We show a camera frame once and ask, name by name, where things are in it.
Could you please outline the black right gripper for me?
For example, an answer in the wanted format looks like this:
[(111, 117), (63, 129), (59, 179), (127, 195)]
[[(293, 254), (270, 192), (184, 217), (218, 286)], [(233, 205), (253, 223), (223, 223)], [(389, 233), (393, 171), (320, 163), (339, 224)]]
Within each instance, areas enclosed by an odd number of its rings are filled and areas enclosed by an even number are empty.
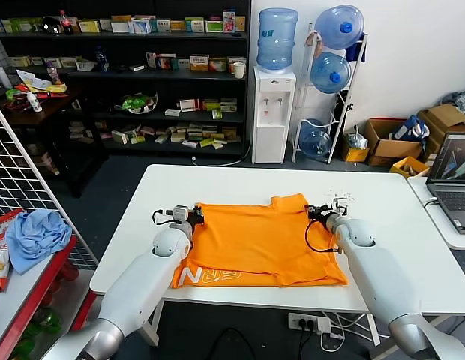
[(309, 205), (307, 207), (307, 216), (310, 221), (326, 222), (327, 217), (330, 213), (330, 207), (328, 205)]

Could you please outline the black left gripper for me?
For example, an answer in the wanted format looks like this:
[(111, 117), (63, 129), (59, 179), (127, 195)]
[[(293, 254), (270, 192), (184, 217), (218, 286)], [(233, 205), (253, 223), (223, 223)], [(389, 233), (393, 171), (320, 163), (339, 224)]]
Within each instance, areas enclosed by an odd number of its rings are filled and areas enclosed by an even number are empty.
[(187, 222), (192, 227), (195, 227), (198, 224), (199, 225), (204, 224), (203, 210), (199, 205), (195, 205), (194, 208), (189, 211)]

